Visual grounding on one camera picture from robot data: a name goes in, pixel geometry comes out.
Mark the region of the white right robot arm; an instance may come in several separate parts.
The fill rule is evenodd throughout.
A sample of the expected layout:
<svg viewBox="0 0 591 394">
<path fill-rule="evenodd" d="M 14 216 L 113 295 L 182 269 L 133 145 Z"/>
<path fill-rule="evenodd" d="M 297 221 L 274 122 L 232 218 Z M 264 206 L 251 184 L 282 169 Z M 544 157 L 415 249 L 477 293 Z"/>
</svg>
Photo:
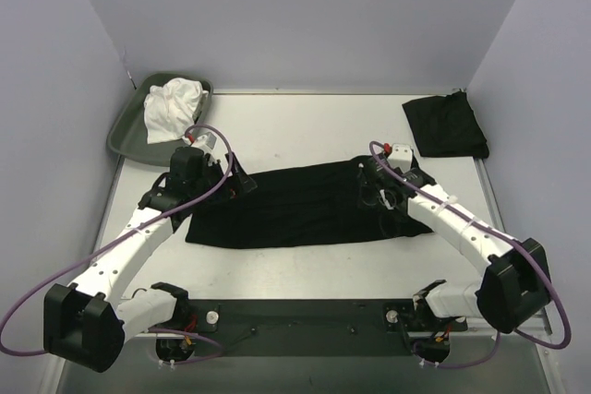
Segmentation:
<svg viewBox="0 0 591 394">
<path fill-rule="evenodd" d="M 520 242 L 490 227 L 418 167 L 388 171 L 369 158 L 359 165 L 358 181 L 364 205 L 425 225 L 478 273 L 467 284 L 432 282 L 416 293 L 418 309 L 436 318 L 482 318 L 511 333 L 550 303 L 548 261 L 534 239 Z"/>
</svg>

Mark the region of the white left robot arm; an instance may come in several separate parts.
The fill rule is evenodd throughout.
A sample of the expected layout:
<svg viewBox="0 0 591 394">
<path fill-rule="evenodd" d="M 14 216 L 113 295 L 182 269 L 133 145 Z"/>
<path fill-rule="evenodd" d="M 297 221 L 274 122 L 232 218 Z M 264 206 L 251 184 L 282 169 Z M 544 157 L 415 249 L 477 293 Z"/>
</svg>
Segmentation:
<svg viewBox="0 0 591 394">
<path fill-rule="evenodd" d="M 126 228 L 68 285 L 54 284 L 43 300 L 46 352 L 102 373 L 124 344 L 163 326 L 188 333 L 196 320 L 188 293 L 157 282 L 126 300 L 123 294 L 154 251 L 174 235 L 199 204 L 212 206 L 255 189 L 233 152 L 222 167 L 205 149 L 177 149 L 168 172 L 140 199 Z"/>
</svg>

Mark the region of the grey plastic tray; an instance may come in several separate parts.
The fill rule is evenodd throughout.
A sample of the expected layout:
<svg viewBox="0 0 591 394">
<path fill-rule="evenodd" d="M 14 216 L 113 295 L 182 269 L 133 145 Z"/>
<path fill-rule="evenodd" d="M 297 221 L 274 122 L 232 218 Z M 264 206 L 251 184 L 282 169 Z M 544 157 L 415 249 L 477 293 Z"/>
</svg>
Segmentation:
<svg viewBox="0 0 591 394">
<path fill-rule="evenodd" d="M 172 154 L 176 149 L 185 146 L 186 142 L 179 139 L 148 144 L 148 130 L 144 123 L 144 100 L 151 87 L 162 87 L 173 78 L 199 81 L 208 92 L 198 113 L 198 123 L 205 122 L 213 94 L 213 86 L 209 80 L 196 74 L 157 72 L 144 78 L 115 119 L 106 139 L 110 151 L 139 163 L 158 167 L 169 166 Z"/>
</svg>

